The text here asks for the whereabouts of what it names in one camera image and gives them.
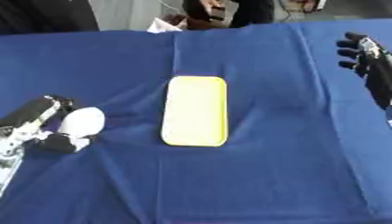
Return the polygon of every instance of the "table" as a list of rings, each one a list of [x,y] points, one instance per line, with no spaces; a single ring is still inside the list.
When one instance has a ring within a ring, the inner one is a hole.
[[[150,34],[0,38],[0,116],[47,94],[105,111],[94,145],[30,149],[0,223],[369,223],[392,220],[392,131],[335,40],[366,33],[392,49],[392,20],[254,25]],[[159,136],[174,75],[228,85],[220,148]]]

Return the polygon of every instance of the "person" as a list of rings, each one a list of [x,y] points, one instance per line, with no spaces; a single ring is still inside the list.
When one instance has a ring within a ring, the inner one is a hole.
[[[0,35],[98,31],[88,0],[0,1]]]
[[[239,4],[231,28],[274,21],[274,0],[232,0]],[[213,7],[221,7],[220,0],[184,0],[183,7],[190,18],[210,21]]]

